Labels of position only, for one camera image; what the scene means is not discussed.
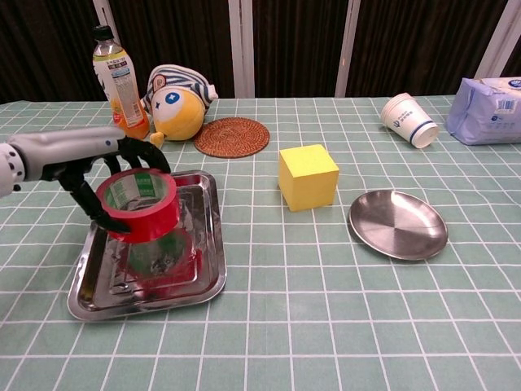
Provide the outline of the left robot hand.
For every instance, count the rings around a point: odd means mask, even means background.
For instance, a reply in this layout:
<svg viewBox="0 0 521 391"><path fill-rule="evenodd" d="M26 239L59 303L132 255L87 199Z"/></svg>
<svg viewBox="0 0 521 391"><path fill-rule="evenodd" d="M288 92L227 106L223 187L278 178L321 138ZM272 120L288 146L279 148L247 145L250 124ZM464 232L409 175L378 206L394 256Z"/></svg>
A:
<svg viewBox="0 0 521 391"><path fill-rule="evenodd" d="M85 180L98 159L105 161L112 174L119 173L118 156L134 169L145 161L151 169L171 172L158 147L126 136L115 125L14 134L1 144L1 196L19 191L22 182L57 181L100 227L128 234L129 224L111 217Z"/></svg>

